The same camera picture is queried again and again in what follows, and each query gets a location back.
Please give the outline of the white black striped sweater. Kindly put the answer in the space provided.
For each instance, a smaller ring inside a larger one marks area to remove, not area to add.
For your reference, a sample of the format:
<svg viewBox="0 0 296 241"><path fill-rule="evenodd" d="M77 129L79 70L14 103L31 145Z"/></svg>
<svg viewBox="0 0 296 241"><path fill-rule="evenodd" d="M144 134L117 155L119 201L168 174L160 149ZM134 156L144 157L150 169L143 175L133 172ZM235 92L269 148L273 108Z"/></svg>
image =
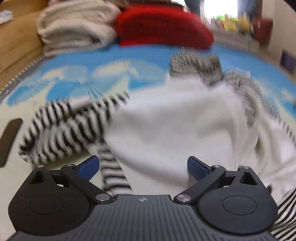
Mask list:
<svg viewBox="0 0 296 241"><path fill-rule="evenodd" d="M49 102L23 136L20 156L44 164L87 149L101 161L111 194L176 195L193 185L186 162L195 156L228 170L250 166L272 188L278 216L271 232L295 240L295 87L258 59L254 78L242 67L223 69L214 52L181 49L164 83L141 81L145 68L116 62L132 75L129 92L101 99Z"/></svg>

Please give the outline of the purple box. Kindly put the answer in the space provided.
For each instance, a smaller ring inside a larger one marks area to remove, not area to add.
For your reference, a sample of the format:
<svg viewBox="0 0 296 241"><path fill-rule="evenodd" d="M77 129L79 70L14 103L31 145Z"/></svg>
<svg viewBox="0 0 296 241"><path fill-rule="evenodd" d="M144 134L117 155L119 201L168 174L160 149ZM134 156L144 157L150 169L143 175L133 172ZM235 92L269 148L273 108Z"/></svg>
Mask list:
<svg viewBox="0 0 296 241"><path fill-rule="evenodd" d="M295 56L288 53L287 51L283 51L281 54L280 65L289 73L294 74L296 65Z"/></svg>

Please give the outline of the blue cloud pattern bedsheet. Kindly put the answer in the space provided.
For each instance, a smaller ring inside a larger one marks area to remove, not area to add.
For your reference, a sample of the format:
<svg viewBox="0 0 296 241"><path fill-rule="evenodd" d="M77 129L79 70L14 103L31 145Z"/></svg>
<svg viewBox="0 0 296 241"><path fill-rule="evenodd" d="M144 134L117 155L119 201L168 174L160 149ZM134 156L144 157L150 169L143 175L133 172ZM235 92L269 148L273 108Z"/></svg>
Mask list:
<svg viewBox="0 0 296 241"><path fill-rule="evenodd" d="M221 45L211 48L223 71L251 74L276 113L295 117L295 84L278 68L251 54ZM1 118L29 119L46 102L100 98L120 91L162 84L177 47L146 45L40 57L1 90Z"/></svg>

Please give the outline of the dark red plush pillow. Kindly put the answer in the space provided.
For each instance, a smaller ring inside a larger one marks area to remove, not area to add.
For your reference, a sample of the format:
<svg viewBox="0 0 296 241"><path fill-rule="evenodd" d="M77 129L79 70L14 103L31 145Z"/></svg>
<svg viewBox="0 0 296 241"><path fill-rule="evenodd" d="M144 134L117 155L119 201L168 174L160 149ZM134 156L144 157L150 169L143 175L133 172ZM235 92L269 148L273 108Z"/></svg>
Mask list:
<svg viewBox="0 0 296 241"><path fill-rule="evenodd" d="M259 42L260 46L267 46L273 31L273 20L254 19L252 24L254 29L253 38Z"/></svg>

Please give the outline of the yellow plush toy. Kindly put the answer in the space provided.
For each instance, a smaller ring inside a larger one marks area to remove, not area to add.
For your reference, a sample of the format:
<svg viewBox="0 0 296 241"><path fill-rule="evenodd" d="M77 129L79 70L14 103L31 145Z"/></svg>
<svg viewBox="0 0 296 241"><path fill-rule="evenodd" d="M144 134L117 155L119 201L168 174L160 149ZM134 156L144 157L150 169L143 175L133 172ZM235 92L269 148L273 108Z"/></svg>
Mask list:
<svg viewBox="0 0 296 241"><path fill-rule="evenodd" d="M224 30L225 32L234 32L234 33L250 33L252 31L252 26L249 20L249 16L239 15L238 20L232 20L228 15L224 16Z"/></svg>

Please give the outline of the beige folded blanket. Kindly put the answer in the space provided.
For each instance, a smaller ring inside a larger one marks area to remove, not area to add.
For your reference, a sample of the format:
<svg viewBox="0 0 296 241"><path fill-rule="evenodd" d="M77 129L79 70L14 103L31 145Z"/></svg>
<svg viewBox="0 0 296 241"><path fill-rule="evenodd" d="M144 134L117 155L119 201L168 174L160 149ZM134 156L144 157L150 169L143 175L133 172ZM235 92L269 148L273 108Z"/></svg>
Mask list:
<svg viewBox="0 0 296 241"><path fill-rule="evenodd" d="M44 55L108 47L117 39L114 23L120 13L109 1L64 1L45 8L36 20Z"/></svg>

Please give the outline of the red folded cloth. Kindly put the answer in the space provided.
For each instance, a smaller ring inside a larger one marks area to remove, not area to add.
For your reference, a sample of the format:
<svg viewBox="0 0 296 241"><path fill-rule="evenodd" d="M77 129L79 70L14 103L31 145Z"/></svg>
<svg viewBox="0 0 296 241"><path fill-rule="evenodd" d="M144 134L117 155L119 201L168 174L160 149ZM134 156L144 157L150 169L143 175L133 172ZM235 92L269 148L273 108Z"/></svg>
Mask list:
<svg viewBox="0 0 296 241"><path fill-rule="evenodd" d="M175 6L132 6L118 15L115 29L121 46L163 44L204 50L214 42L199 16Z"/></svg>

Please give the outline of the window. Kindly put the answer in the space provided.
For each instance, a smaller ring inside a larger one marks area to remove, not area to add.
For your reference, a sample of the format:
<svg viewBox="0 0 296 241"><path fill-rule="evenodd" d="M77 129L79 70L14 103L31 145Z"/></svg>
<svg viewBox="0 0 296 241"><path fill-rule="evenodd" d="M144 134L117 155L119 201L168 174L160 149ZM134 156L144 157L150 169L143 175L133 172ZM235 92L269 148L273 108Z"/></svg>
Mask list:
<svg viewBox="0 0 296 241"><path fill-rule="evenodd" d="M172 1L183 6L185 11L196 13L202 20L225 20L225 15L231 20L237 20L238 1Z"/></svg>

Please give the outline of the wooden bed frame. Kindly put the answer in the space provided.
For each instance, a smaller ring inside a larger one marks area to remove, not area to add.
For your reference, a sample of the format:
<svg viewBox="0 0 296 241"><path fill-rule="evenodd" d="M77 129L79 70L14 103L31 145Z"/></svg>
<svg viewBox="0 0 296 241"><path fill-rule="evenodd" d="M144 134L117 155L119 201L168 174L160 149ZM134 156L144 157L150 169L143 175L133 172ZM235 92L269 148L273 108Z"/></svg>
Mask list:
<svg viewBox="0 0 296 241"><path fill-rule="evenodd" d="M43 42L36 31L36 19L47 1L1 2L1 11L13 12L13 20L1 24L1 88L43 54Z"/></svg>

